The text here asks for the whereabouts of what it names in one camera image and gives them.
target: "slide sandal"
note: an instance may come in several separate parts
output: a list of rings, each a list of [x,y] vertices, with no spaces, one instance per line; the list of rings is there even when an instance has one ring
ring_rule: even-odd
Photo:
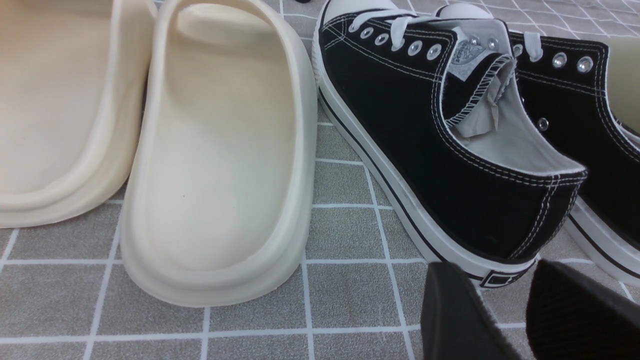
[[[72,218],[129,175],[151,0],[0,1],[0,227]]]
[[[122,214],[131,279],[190,307],[285,282],[307,242],[316,127],[311,63],[279,14],[259,0],[167,0]]]

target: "white rubber sole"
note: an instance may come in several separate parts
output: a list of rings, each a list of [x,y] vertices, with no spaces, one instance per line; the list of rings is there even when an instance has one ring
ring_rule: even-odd
[[[535,258],[517,264],[499,263],[475,255],[458,245],[429,216],[397,169],[360,125],[340,98],[324,69],[318,42],[322,18],[320,16],[316,24],[312,45],[312,63],[320,103],[333,125],[378,181],[420,253],[428,261],[450,261],[459,265],[472,282],[482,288],[498,288],[519,279],[533,266]]]
[[[580,197],[564,226],[602,270],[640,288],[640,251],[620,238]]]

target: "gray mat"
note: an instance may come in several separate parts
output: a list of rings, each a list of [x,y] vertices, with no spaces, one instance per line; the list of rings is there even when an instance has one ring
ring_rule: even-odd
[[[420,13],[455,2],[394,1]],[[469,2],[520,31],[640,35],[638,0]],[[323,0],[267,3],[309,49]],[[305,259],[282,287],[237,306],[171,306],[131,282],[115,236],[124,190],[61,224],[0,229],[0,359],[421,359],[426,262],[322,111],[317,157]],[[639,289],[603,273],[565,231],[541,255],[640,301]],[[525,358],[532,358],[524,331],[531,275],[481,292]]]

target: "sneaker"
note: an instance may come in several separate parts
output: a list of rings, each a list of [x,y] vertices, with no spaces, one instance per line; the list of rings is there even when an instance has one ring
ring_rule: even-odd
[[[589,169],[568,232],[599,267],[640,286],[640,135],[616,119],[607,94],[610,62],[621,65],[608,84],[628,92],[638,83],[630,84],[625,73],[637,72],[629,67],[640,58],[610,60],[610,48],[600,42],[510,36],[520,54],[518,87],[527,113],[554,147]],[[637,112],[624,114],[637,121]]]
[[[522,276],[586,170],[527,118],[506,25],[329,0],[312,56],[321,105],[422,255],[485,288]]]

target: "black object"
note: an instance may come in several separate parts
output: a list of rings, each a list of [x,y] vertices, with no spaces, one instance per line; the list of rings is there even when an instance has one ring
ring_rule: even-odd
[[[420,325],[424,359],[519,359],[458,265],[429,264]]]
[[[524,36],[510,33],[522,46],[517,78],[524,107],[534,122],[544,119],[541,134],[559,151],[584,164],[589,177],[579,195],[631,246],[640,250],[640,151],[620,133],[621,124],[606,98],[609,48],[600,42],[541,37],[543,56],[531,61]],[[566,63],[553,66],[564,53]],[[587,72],[578,62],[592,61]]]
[[[543,260],[531,284],[527,335],[538,360],[640,359],[640,306]]]
[[[325,13],[318,34],[319,61],[340,98],[430,217],[478,256],[511,264],[531,260],[566,218],[586,173],[519,172],[479,157],[453,138],[440,116],[439,94],[456,45],[454,31],[410,24],[406,45],[393,51],[391,41],[375,44],[390,33],[389,23],[372,19],[360,31],[350,31],[361,12],[326,23]],[[372,32],[364,36],[362,30],[368,28]],[[407,47],[418,40],[422,50],[408,55]],[[434,45],[441,51],[429,61],[426,52]],[[442,106],[456,109],[447,104],[455,99],[455,94],[445,93]],[[541,209],[545,216],[539,221]],[[423,241],[431,247],[426,237]]]

